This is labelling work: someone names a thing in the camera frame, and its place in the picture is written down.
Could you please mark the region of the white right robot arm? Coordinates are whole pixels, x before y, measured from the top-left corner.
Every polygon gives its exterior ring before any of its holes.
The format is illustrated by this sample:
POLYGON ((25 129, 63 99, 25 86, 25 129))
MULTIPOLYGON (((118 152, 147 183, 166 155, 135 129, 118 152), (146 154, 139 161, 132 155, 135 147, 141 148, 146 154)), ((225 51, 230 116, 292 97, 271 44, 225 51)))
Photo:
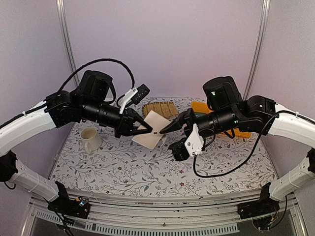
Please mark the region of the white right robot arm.
POLYGON ((161 134, 184 129, 185 138, 169 146, 177 161, 194 158, 208 146, 206 138, 228 130, 273 135, 308 145, 302 162, 280 179, 262 187, 260 201, 278 202, 315 176, 315 121, 272 99, 255 95, 242 99, 231 76, 217 77, 203 85, 210 113, 197 117, 192 108, 180 113, 161 134))

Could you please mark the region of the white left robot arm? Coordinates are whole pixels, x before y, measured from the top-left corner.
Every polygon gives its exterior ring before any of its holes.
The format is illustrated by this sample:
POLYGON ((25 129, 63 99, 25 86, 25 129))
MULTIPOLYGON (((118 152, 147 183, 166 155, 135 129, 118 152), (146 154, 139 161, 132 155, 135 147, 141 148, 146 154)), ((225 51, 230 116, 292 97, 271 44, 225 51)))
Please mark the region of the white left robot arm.
POLYGON ((0 180, 24 187, 49 202, 67 200, 63 184, 48 180, 30 170, 16 157, 12 149, 42 132, 60 128, 72 122, 93 121, 103 127, 114 129, 116 138, 147 134, 152 131, 129 103, 138 104, 149 88, 142 84, 132 87, 123 97, 119 107, 106 101, 107 93, 116 94, 112 77, 87 70, 72 92, 61 90, 39 102, 34 108, 23 112, 0 127, 0 180))

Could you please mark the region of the yellow bin left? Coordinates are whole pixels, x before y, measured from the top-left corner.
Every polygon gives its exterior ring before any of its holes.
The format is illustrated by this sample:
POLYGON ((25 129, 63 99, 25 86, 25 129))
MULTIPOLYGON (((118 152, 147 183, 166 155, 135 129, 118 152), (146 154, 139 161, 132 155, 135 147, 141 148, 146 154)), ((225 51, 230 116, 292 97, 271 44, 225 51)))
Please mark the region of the yellow bin left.
POLYGON ((212 112, 206 103, 193 101, 191 103, 191 108, 195 113, 208 114, 212 112))

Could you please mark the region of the yellow bin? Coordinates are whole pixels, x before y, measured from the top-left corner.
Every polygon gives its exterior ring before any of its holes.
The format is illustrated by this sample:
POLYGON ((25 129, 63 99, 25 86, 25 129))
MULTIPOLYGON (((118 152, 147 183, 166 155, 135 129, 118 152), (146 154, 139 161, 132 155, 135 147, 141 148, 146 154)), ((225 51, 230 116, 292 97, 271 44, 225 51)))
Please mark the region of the yellow bin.
MULTIPOLYGON (((233 129, 233 131, 234 131, 234 136, 235 137, 242 137, 242 138, 250 138, 251 137, 251 133, 249 133, 249 132, 241 132, 238 128, 233 129)), ((222 132, 221 134, 225 134, 228 137, 232 137, 233 136, 231 130, 226 131, 226 133, 222 132)))
POLYGON ((212 112, 206 103, 193 101, 191 103, 191 108, 195 113, 208 114, 212 112))

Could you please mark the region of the woven bamboo tray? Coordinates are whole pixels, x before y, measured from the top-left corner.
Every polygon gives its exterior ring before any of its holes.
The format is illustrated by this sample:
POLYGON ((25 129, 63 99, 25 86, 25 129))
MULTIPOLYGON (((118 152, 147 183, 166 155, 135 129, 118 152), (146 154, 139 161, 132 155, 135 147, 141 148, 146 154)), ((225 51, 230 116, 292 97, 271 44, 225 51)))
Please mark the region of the woven bamboo tray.
POLYGON ((142 115, 146 117, 150 111, 154 111, 164 118, 176 117, 179 112, 175 107, 174 102, 152 102, 145 104, 142 107, 142 115))

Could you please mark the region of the cream ceramic mug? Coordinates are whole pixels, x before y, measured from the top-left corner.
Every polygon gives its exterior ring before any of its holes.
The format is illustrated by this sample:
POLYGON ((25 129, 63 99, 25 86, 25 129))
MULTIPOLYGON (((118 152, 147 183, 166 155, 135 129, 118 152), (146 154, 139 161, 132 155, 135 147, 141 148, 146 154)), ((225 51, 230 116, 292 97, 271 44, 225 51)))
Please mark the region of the cream ceramic mug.
POLYGON ((81 132, 82 145, 86 153, 90 154, 100 148, 102 140, 94 127, 85 128, 81 132))

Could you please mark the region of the yellow bin right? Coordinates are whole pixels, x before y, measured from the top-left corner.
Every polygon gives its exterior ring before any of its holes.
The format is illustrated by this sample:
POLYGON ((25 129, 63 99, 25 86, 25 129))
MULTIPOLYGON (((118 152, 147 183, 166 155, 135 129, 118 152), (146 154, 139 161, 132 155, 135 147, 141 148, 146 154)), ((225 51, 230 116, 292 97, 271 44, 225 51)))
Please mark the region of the yellow bin right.
MULTIPOLYGON (((249 133, 249 132, 241 132, 238 128, 233 129, 233 131, 234 131, 234 136, 235 137, 242 137, 242 138, 250 138, 251 137, 251 133, 249 133)), ((225 134, 228 137, 232 137, 233 136, 231 130, 226 131, 226 133, 222 132, 221 134, 225 134)))

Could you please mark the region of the floral patterned table mat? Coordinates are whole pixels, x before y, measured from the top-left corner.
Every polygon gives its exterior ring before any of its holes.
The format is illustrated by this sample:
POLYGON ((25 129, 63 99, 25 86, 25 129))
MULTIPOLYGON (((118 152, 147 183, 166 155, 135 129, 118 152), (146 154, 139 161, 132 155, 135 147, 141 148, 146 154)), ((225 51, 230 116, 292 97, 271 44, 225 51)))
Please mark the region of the floral patterned table mat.
POLYGON ((87 121, 75 124, 51 174, 73 190, 139 197, 188 197, 260 189, 276 179, 269 156, 257 135, 250 138, 218 134, 202 155, 178 162, 168 149, 184 137, 166 135, 153 149, 130 137, 114 137, 109 127, 87 121), (99 149, 85 152, 81 132, 96 127, 99 149))

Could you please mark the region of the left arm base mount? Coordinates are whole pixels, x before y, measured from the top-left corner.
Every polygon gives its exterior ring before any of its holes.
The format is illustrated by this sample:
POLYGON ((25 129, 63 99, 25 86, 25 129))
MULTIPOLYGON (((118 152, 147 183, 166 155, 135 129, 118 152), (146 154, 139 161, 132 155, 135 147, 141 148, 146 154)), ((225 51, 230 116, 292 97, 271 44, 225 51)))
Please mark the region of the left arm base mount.
POLYGON ((58 197, 49 202, 48 209, 63 215, 87 219, 91 208, 89 199, 79 196, 72 200, 62 183, 56 181, 55 184, 58 187, 58 197))

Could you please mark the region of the aluminium front rail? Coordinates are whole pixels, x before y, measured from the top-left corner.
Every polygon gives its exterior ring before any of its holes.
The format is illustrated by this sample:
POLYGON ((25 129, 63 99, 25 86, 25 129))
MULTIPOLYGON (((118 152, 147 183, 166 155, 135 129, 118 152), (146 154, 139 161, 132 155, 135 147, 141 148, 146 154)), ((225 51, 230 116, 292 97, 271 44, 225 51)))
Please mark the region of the aluminium front rail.
POLYGON ((280 203, 272 229, 271 214, 243 219, 238 205, 255 201, 258 190, 193 197, 134 197, 69 190, 89 199, 87 219, 72 218, 76 236, 308 236, 294 194, 280 203))

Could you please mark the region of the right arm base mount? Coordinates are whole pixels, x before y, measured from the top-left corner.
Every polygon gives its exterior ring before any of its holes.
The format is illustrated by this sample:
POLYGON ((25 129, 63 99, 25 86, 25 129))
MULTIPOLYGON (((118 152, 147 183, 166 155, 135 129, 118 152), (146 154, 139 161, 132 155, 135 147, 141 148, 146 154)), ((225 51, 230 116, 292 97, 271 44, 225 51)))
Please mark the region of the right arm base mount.
POLYGON ((276 212, 280 209, 279 201, 275 201, 270 197, 270 185, 271 183, 269 182, 262 187, 258 200, 237 205, 237 212, 241 219, 276 212))

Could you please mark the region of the aluminium frame post left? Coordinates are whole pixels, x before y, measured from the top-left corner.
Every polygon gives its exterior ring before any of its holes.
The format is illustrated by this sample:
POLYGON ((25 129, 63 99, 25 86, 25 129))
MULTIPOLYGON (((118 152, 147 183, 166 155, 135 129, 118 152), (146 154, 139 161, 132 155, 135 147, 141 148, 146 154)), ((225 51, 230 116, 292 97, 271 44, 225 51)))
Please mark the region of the aluminium frame post left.
POLYGON ((61 34, 63 38, 63 43, 65 47, 66 57, 68 60, 68 64, 70 67, 71 72, 74 72, 76 68, 76 63, 74 59, 74 54, 71 46, 70 41, 70 35, 66 20, 66 12, 65 12, 65 6, 63 0, 56 0, 56 6, 57 6, 57 14, 59 18, 60 28, 61 28, 61 34))

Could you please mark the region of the aluminium frame post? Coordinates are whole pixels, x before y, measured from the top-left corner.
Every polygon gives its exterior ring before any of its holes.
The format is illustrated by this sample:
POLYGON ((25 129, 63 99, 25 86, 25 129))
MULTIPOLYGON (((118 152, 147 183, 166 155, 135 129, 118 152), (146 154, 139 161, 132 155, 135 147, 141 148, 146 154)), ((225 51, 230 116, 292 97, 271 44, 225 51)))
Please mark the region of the aluminium frame post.
POLYGON ((243 98, 245 100, 248 99, 250 96, 250 92, 251 92, 251 89, 252 89, 252 86, 254 83, 255 74, 256 74, 256 71, 258 68, 260 53, 261 53, 261 49, 263 46, 263 41, 264 41, 266 28, 267 28, 267 24, 268 24, 269 9, 270 9, 270 0, 263 0, 262 1, 261 14, 260 14, 260 23, 259 23, 259 28, 258 28, 258 35, 257 35, 256 44, 255 44, 253 59, 252 59, 252 63, 250 66, 250 71, 249 71, 249 75, 247 78, 246 87, 244 90, 243 98))
POLYGON ((63 0, 56 0, 56 6, 57 6, 57 14, 59 18, 60 28, 61 28, 61 34, 63 38, 63 43, 65 47, 66 57, 68 60, 68 64, 70 67, 71 72, 74 72, 76 68, 76 63, 74 59, 74 54, 71 46, 70 41, 70 35, 66 20, 66 12, 65 12, 65 6, 63 0))

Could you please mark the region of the aluminium frame post right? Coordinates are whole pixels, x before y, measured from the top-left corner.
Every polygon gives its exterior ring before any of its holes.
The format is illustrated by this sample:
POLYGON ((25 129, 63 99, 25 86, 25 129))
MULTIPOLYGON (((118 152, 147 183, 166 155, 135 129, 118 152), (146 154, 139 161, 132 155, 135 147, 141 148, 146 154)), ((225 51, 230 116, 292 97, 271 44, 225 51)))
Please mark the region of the aluminium frame post right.
POLYGON ((264 41, 266 28, 267 28, 267 24, 268 24, 269 9, 270 9, 270 0, 263 0, 262 1, 261 14, 260 14, 260 23, 259 23, 259 28, 258 28, 258 35, 257 35, 256 44, 255 44, 253 59, 252 59, 252 63, 250 66, 250 71, 249 71, 249 75, 247 78, 246 87, 244 90, 243 98, 245 100, 248 99, 250 96, 250 92, 251 92, 251 89, 252 89, 252 86, 254 83, 255 74, 256 74, 256 71, 258 68, 260 53, 261 53, 261 49, 263 46, 263 41, 264 41))

